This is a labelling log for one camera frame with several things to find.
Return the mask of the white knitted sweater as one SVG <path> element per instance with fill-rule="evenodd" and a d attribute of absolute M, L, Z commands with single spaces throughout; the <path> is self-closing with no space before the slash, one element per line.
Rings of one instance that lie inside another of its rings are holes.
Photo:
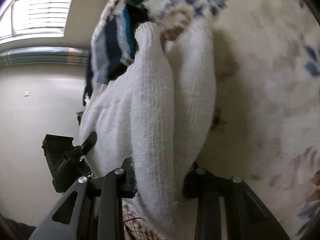
<path fill-rule="evenodd" d="M 195 19 L 166 49 L 154 23 L 141 24 L 135 37 L 134 63 L 95 86 L 79 138 L 97 133 L 86 155 L 97 177 L 132 158 L 138 192 L 130 203 L 152 230 L 166 239 L 193 239 L 197 202 L 182 190 L 214 115 L 212 30 L 206 19 Z"/>

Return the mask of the floral fleece bed blanket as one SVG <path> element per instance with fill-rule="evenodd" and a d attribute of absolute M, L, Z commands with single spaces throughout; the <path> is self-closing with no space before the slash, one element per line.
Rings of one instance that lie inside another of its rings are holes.
<path fill-rule="evenodd" d="M 126 0 L 109 0 L 106 17 Z M 319 215 L 319 25 L 303 0 L 144 0 L 163 49 L 191 22 L 212 30 L 216 100 L 197 159 L 218 177 L 241 177 L 286 231 L 306 239 Z M 130 200 L 136 239 L 166 239 Z"/>

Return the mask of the teal curtain left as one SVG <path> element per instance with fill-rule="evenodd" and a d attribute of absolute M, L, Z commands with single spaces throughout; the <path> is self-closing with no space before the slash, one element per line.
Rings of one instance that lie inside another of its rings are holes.
<path fill-rule="evenodd" d="M 85 66 L 88 57 L 88 50 L 71 47 L 15 48 L 1 51 L 1 68 L 40 63 Z"/>

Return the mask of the navy striped folded garment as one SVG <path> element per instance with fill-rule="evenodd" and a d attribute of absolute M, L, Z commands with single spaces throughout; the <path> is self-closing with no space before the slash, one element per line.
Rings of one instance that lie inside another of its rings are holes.
<path fill-rule="evenodd" d="M 82 104 L 92 96 L 96 84 L 108 84 L 123 75 L 135 59 L 136 28 L 147 22 L 144 6 L 125 4 L 119 11 L 106 17 L 102 30 L 91 44 L 86 67 L 86 85 Z"/>

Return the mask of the window with metal bars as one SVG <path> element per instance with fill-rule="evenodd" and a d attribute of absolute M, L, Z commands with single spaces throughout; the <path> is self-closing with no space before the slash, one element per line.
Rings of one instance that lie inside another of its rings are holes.
<path fill-rule="evenodd" d="M 64 37 L 72 0 L 15 0 L 1 19 L 1 44 Z"/>

